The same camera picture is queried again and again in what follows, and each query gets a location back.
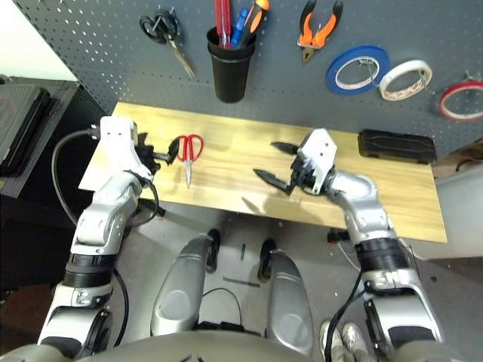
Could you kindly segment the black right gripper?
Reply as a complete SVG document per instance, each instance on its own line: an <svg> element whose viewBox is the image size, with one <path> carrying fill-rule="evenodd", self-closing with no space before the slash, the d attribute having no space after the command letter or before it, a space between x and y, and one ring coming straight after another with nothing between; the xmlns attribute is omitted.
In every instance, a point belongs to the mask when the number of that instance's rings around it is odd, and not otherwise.
<svg viewBox="0 0 483 362"><path fill-rule="evenodd" d="M261 178L262 181L277 188L286 195L291 195L296 187L299 187L303 192L310 195L327 194L325 179L322 180L322 184L318 188L315 187L315 167L311 164L311 161L314 161L315 158L307 158L297 154L299 146L293 143L271 142L270 145L288 155L296 155L296 157L291 164L292 173L289 183L286 183L284 180L279 179L275 174L266 170L253 169L253 172Z"/></svg>

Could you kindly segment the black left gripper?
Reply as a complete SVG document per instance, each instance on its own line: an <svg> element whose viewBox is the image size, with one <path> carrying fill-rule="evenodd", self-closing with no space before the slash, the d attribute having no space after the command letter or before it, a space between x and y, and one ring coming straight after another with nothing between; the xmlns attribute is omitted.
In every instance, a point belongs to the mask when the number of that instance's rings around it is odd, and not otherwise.
<svg viewBox="0 0 483 362"><path fill-rule="evenodd" d="M160 161L163 161L166 165L171 165L177 159L180 148L180 138L177 137L171 142L168 147L168 153L160 153L154 150L154 146L146 144L147 137L147 132L138 134L137 155L141 163L152 175L155 175L161 169Z"/></svg>

